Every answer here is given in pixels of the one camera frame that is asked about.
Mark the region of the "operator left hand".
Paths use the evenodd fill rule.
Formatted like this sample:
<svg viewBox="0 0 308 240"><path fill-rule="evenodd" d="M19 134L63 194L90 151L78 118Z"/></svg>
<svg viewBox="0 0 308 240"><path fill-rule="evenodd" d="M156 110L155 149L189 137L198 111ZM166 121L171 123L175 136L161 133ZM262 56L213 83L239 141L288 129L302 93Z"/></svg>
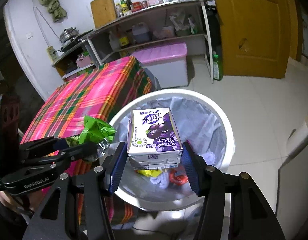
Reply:
<svg viewBox="0 0 308 240"><path fill-rule="evenodd" d="M29 193L27 197L30 203L29 209L34 212L40 206L43 200L43 193L41 191L36 191ZM5 207L10 208L12 211L19 215L25 212L25 209L22 207L22 205L20 205L20 203L23 204L22 200L19 197L12 197L6 191L0 191L0 202Z"/></svg>

